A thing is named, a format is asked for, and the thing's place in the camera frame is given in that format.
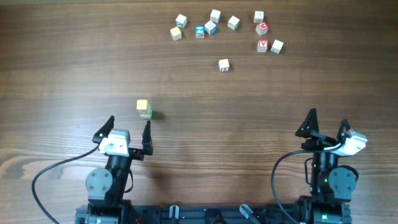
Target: tabletop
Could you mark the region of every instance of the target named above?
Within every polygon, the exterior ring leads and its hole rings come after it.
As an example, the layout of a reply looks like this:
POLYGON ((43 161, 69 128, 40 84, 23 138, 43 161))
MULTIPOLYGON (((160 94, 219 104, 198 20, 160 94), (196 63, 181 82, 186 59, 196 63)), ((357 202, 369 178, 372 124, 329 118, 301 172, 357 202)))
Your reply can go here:
MULTIPOLYGON (((336 136, 342 119, 368 145, 340 159, 358 170, 353 223, 397 223, 398 14, 396 1, 181 1, 0 7, 0 216, 2 223, 50 223, 30 185, 43 168, 91 150, 111 116, 141 147, 154 110, 154 155, 134 161, 134 205, 275 203, 270 176, 278 158, 300 149, 294 136, 309 109, 336 136), (214 35, 195 26, 221 11, 214 35), (258 36, 254 11, 269 31, 258 36), (170 29, 188 23, 174 41, 170 29), (228 19, 240 19, 237 30, 228 19), (284 43, 257 53, 259 39, 284 43), (218 61, 231 70, 220 73, 218 61)), ((279 166, 283 203, 309 194, 303 162, 279 166)), ((104 167, 96 152, 56 167, 37 194, 59 222, 86 205, 86 176, 104 167)))

